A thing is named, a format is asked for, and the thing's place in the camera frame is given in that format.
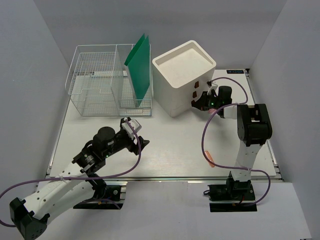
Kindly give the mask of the white drawer cabinet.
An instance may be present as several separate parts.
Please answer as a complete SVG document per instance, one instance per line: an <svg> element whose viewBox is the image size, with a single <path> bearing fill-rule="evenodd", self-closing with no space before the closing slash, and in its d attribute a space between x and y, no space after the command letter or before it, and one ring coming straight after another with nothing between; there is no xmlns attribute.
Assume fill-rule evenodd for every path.
<svg viewBox="0 0 320 240"><path fill-rule="evenodd" d="M153 97L170 117L192 106L207 90L216 61L194 40L152 59Z"/></svg>

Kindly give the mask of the orange transparent lead case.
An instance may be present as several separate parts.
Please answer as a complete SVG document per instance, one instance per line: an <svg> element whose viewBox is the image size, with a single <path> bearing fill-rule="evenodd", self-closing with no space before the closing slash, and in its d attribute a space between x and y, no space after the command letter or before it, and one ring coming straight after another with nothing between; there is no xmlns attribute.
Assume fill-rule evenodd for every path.
<svg viewBox="0 0 320 240"><path fill-rule="evenodd" d="M212 156L210 155L209 151L205 150L204 156L205 156L205 159L207 160L208 164L210 165L210 167L214 168L215 167L214 160L213 160Z"/></svg>

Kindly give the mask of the green plastic folder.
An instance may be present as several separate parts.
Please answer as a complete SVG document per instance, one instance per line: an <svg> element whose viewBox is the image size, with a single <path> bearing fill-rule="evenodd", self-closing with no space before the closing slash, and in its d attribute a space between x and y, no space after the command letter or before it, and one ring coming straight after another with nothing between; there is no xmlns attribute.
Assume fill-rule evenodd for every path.
<svg viewBox="0 0 320 240"><path fill-rule="evenodd" d="M134 105L138 108L150 86L150 42L143 34L129 52L124 68L133 90Z"/></svg>

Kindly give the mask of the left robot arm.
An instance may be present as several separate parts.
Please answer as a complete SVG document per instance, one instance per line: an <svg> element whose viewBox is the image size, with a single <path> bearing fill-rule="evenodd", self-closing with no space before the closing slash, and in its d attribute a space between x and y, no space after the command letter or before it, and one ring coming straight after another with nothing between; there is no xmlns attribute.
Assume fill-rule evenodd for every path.
<svg viewBox="0 0 320 240"><path fill-rule="evenodd" d="M118 132L109 126L100 128L59 175L46 179L35 193L10 202L10 218L23 239L37 239L56 217L81 202L115 202L97 171L107 158L124 149L140 157L149 144L138 135L142 126L136 119L122 118L119 127Z"/></svg>

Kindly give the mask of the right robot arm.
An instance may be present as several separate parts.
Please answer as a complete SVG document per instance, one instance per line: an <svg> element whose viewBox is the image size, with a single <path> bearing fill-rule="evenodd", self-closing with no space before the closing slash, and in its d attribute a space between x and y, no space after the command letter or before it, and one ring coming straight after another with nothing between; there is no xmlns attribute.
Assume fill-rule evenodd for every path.
<svg viewBox="0 0 320 240"><path fill-rule="evenodd" d="M200 98L191 102L191 106L201 111L215 109L214 115L224 119L235 119L237 136L240 140L239 150L233 167L214 163L205 150L205 159L213 166L230 169L226 180L226 195L236 200L247 192L251 185L251 171L262 146L271 138L273 130L265 104L234 104L232 88L218 87L218 93L211 87Z"/></svg>

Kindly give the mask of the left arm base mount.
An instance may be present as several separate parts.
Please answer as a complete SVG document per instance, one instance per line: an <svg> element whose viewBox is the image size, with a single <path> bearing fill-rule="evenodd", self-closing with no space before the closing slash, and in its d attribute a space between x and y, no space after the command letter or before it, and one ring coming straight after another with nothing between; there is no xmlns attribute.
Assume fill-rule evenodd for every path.
<svg viewBox="0 0 320 240"><path fill-rule="evenodd" d="M105 183L92 198L76 204L78 210L120 210L126 198L126 185Z"/></svg>

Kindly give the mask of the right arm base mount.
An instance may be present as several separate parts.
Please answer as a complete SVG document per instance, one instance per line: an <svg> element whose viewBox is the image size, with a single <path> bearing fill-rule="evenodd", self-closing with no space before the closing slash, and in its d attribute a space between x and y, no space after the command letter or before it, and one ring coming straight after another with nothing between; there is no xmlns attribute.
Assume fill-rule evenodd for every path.
<svg viewBox="0 0 320 240"><path fill-rule="evenodd" d="M209 198L211 213L257 212L255 192L251 185L247 192L231 195L225 184L211 184L203 195Z"/></svg>

